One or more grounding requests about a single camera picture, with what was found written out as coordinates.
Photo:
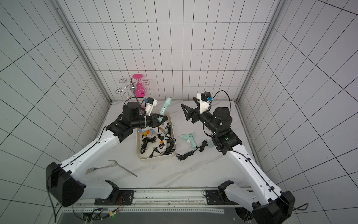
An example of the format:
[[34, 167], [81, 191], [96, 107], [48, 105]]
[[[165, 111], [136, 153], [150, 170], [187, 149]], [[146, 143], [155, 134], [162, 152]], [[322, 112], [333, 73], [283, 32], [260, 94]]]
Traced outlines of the small mint glue gun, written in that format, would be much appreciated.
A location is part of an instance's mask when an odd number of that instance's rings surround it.
[[192, 148], [196, 148], [197, 144], [195, 142], [195, 134], [193, 133], [188, 133], [188, 134], [182, 134], [180, 136], [181, 139], [186, 140], [187, 142], [189, 142], [192, 146]]

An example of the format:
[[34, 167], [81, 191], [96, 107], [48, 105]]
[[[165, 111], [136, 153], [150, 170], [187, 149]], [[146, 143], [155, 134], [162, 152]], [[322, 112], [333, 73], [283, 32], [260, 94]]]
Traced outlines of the mint glue gun with stick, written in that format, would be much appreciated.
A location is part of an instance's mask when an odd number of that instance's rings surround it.
[[208, 143], [208, 147], [209, 148], [215, 147], [215, 144], [211, 141], [211, 142]]

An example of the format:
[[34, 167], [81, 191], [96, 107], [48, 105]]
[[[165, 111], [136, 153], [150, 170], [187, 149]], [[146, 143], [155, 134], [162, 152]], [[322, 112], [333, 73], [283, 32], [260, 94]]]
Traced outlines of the white glue gun blue trigger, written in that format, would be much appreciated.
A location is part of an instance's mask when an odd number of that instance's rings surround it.
[[154, 135], [155, 130], [151, 127], [146, 127], [146, 128], [140, 128], [138, 130], [138, 133], [142, 133], [144, 136], [147, 135]]

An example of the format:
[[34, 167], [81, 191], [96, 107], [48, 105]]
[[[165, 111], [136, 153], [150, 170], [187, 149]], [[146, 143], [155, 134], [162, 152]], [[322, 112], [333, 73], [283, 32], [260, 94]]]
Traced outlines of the mint green glue gun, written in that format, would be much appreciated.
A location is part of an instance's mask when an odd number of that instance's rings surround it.
[[161, 108], [161, 110], [160, 110], [160, 112], [159, 112], [159, 114], [160, 114], [160, 116], [158, 117], [158, 120], [159, 120], [159, 121], [162, 121], [162, 115], [164, 116], [164, 114], [165, 114], [167, 108], [169, 107], [171, 101], [172, 101], [172, 98], [171, 98], [171, 97], [168, 97], [168, 98], [165, 100], [165, 102], [164, 102], [164, 104], [163, 104], [163, 106], [162, 106], [162, 108]]

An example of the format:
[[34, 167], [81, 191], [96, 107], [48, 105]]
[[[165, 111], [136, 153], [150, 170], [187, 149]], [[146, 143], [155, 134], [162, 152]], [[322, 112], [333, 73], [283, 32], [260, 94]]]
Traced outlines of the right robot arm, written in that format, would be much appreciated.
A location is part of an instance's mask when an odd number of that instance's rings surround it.
[[227, 155], [243, 173], [252, 191], [249, 192], [233, 181], [226, 181], [218, 187], [219, 198], [223, 203], [233, 202], [248, 212], [259, 224], [281, 224], [291, 217], [295, 197], [290, 191], [282, 191], [271, 182], [251, 158], [242, 141], [232, 131], [232, 117], [227, 107], [217, 107], [213, 113], [200, 112], [200, 108], [181, 105], [186, 120], [201, 122], [212, 133], [216, 149]]

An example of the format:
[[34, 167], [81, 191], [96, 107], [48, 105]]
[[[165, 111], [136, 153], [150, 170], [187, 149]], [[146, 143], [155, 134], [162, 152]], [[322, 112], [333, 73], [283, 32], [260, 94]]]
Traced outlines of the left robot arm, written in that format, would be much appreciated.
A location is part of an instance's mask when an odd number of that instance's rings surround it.
[[116, 184], [110, 180], [90, 184], [81, 181], [81, 176], [98, 158], [122, 143], [135, 129], [157, 128], [167, 120], [167, 116], [152, 113], [151, 107], [142, 108], [138, 102], [128, 102], [118, 118], [107, 125], [93, 142], [71, 158], [59, 164], [52, 162], [47, 166], [47, 192], [63, 207], [72, 206], [82, 199], [109, 199], [116, 203], [119, 197], [119, 187]]

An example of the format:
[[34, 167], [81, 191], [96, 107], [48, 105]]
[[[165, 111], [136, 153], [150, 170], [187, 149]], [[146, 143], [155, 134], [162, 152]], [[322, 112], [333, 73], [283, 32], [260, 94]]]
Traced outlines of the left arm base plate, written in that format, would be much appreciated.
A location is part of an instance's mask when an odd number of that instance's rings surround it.
[[134, 190], [114, 190], [106, 199], [95, 199], [94, 204], [99, 206], [132, 205]]

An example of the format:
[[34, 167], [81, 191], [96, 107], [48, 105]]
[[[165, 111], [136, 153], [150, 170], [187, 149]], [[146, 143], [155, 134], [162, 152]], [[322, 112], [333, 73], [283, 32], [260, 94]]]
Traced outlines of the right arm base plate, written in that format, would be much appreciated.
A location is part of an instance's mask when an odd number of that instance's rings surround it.
[[232, 205], [235, 204], [225, 198], [218, 190], [206, 189], [203, 195], [208, 205]]

